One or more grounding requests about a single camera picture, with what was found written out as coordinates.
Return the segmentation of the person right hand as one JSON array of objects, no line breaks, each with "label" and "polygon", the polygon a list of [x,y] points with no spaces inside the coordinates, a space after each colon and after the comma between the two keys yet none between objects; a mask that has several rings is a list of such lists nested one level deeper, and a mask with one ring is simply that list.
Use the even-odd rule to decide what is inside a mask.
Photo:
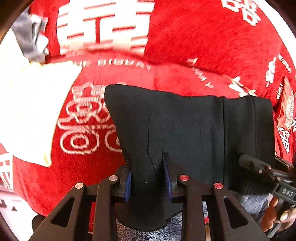
[{"label": "person right hand", "polygon": [[[261,229],[264,232],[267,232],[268,230],[270,230],[273,227],[273,225],[275,224],[275,221],[278,216],[278,212],[275,208],[277,206],[277,204],[278,204],[277,197],[273,197],[271,199],[271,201],[269,202],[269,206],[266,209],[264,216],[262,218],[262,222],[261,222]],[[295,207],[286,210],[280,217],[280,221],[281,221],[282,225],[278,229],[277,232],[282,232],[282,231],[288,229],[289,227],[291,227],[293,225],[293,223],[295,222],[295,218],[296,218]]]}]

